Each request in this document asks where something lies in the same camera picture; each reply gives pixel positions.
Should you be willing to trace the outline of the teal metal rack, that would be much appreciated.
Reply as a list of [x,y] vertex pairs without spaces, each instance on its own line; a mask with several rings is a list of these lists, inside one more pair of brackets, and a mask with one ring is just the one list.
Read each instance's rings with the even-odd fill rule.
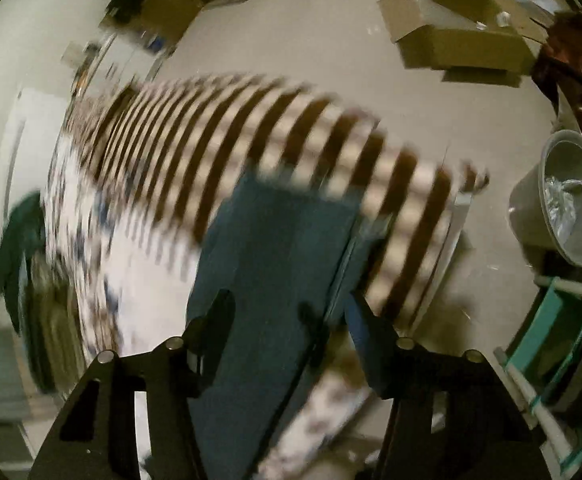
[[546,276],[534,283],[529,315],[494,354],[542,438],[549,470],[582,479],[582,283]]

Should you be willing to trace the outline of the open cardboard box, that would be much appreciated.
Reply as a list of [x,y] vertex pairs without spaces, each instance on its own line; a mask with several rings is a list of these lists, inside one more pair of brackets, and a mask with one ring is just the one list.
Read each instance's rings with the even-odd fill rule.
[[550,24],[515,0],[379,0],[407,70],[445,81],[517,87],[530,75]]

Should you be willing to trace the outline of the grey plastic bucket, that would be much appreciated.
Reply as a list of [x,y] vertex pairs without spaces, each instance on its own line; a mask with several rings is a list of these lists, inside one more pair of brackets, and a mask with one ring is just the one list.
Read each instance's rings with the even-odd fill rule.
[[582,134],[553,133],[509,195],[509,224],[523,246],[559,252],[582,268]]

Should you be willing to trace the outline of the white floral bed sheet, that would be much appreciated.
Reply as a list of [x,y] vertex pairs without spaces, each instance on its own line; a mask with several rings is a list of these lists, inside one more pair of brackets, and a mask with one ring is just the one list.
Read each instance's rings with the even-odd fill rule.
[[[87,356],[115,349],[148,351],[195,317],[188,300],[200,248],[185,233],[149,232],[152,248],[132,234],[136,208],[116,207],[80,164],[76,142],[61,133],[44,191],[47,257],[75,287]],[[370,398],[349,340],[304,402],[273,437],[256,478],[295,479],[341,434]]]

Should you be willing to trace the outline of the brown checkered blanket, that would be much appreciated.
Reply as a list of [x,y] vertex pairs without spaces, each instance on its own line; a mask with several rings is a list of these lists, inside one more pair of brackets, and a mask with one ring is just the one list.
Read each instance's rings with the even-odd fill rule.
[[177,236],[201,242],[244,169],[285,170],[333,198],[357,194],[366,217],[392,223],[366,297],[402,332],[428,307],[445,245],[462,228],[455,203],[489,182],[471,162],[422,157],[337,96],[265,75],[130,84],[77,103],[66,132],[132,238],[159,255],[175,252]]

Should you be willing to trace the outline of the dark green clothing pile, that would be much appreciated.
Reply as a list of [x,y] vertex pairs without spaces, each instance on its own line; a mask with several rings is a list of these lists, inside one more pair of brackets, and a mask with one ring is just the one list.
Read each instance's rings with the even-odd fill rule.
[[34,191],[11,210],[0,240],[0,298],[17,334],[21,329],[18,314],[21,270],[35,252],[44,249],[45,238],[41,194]]

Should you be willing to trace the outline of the dark blue denim pant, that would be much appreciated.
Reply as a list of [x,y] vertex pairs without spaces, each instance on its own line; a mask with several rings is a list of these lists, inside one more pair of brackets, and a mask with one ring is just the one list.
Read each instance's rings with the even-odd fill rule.
[[203,237],[188,318],[229,292],[233,313],[205,335],[215,363],[190,404],[212,479],[248,479],[306,402],[344,297],[366,282],[387,223],[357,200],[333,200],[282,178],[240,177]]

